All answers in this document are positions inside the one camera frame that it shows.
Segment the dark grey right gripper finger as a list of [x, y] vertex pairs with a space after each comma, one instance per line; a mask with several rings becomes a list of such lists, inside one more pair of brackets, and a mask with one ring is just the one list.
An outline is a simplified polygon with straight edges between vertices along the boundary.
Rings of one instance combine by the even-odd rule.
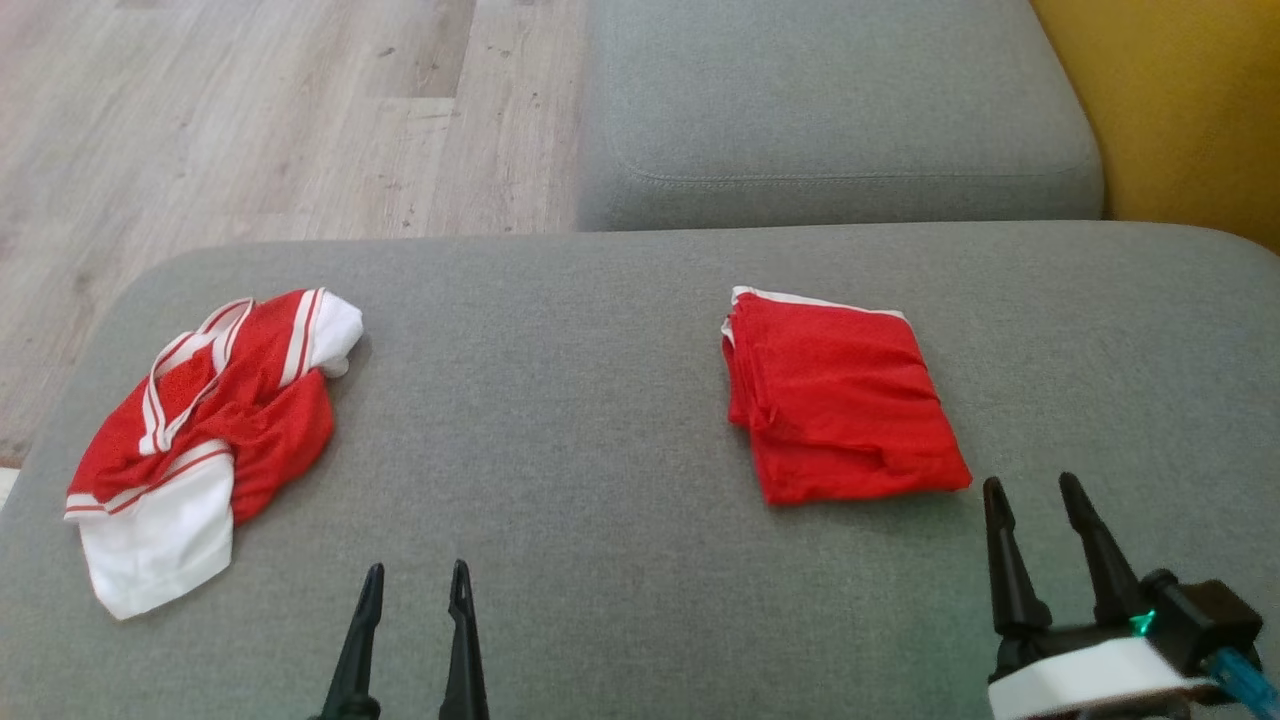
[[1068, 520], [1079, 536], [1094, 596], [1093, 616], [1101, 626], [1134, 628], [1149, 615], [1139, 580], [1079, 478], [1065, 471], [1059, 488]]
[[1004, 484], [991, 477], [984, 480], [982, 492], [995, 630], [1000, 635], [1046, 630], [1053, 623], [1052, 614], [1030, 582]]

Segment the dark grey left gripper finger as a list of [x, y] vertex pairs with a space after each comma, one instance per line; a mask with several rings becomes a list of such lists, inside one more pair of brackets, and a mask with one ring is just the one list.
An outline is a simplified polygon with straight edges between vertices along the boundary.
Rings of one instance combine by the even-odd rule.
[[381, 706], [369, 687], [384, 580], [385, 568], [375, 562], [360, 591], [319, 719], [379, 719], [381, 715]]
[[451, 665], [438, 717], [489, 719], [474, 592], [468, 565], [462, 559], [454, 561], [448, 614], [454, 629]]

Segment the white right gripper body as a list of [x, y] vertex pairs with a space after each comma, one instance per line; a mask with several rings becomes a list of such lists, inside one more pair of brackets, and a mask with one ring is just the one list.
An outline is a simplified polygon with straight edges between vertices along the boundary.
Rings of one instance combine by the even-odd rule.
[[1189, 719], [1216, 694], [1213, 637], [1128, 625], [1033, 626], [1000, 623], [987, 685], [996, 719]]

